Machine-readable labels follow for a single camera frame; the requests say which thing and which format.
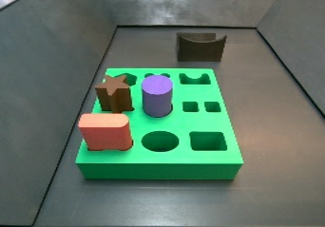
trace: wooden block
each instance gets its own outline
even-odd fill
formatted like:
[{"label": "wooden block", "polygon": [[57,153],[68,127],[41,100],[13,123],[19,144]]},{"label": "wooden block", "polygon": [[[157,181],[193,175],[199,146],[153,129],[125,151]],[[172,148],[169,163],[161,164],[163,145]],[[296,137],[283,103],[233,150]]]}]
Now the wooden block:
[{"label": "wooden block", "polygon": [[132,147],[128,117],[124,114],[84,114],[78,129],[90,151]]},{"label": "wooden block", "polygon": [[220,62],[227,36],[215,39],[213,33],[177,33],[179,62]]},{"label": "wooden block", "polygon": [[98,104],[102,111],[121,113],[132,111],[130,90],[126,85],[126,76],[116,78],[105,75],[105,82],[94,87]]}]

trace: circular hole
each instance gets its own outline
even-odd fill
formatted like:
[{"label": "circular hole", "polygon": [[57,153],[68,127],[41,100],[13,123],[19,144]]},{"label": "circular hole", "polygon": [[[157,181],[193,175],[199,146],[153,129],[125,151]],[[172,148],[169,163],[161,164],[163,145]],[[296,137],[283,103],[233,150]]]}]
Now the circular hole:
[{"label": "circular hole", "polygon": [[172,150],[179,144],[177,137],[165,131],[149,132],[141,138],[141,145],[153,152],[165,152]]}]

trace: small square hole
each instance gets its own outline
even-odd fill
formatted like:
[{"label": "small square hole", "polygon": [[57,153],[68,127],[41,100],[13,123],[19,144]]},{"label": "small square hole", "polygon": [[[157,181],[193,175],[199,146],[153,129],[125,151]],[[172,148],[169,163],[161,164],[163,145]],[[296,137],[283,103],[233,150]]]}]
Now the small square hole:
[{"label": "small square hole", "polygon": [[196,102],[183,102],[183,111],[184,112],[197,112],[197,103]]},{"label": "small square hole", "polygon": [[220,112],[217,102],[204,102],[204,107],[205,107],[207,112]]},{"label": "small square hole", "polygon": [[189,132],[189,147],[193,151],[224,151],[227,144],[221,132]]}]

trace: green shape sorter board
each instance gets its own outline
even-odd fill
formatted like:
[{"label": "green shape sorter board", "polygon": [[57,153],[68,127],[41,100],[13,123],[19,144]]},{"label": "green shape sorter board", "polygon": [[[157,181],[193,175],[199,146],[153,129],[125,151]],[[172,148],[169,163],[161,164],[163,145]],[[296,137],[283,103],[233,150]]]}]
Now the green shape sorter board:
[{"label": "green shape sorter board", "polygon": [[[225,105],[211,69],[109,68],[125,74],[133,111],[133,146],[126,151],[88,151],[81,142],[76,164],[85,179],[232,180],[243,164]],[[172,110],[161,118],[141,110],[140,83],[149,75],[172,81]],[[102,112],[96,100],[92,113]]]}]

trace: arch-shaped block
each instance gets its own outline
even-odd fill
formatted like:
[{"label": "arch-shaped block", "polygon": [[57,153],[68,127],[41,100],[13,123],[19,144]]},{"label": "arch-shaped block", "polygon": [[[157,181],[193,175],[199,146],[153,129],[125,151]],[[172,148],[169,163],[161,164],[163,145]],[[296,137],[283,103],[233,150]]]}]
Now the arch-shaped block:
[{"label": "arch-shaped block", "polygon": [[227,35],[215,39],[213,33],[177,33],[179,62],[220,62]]}]

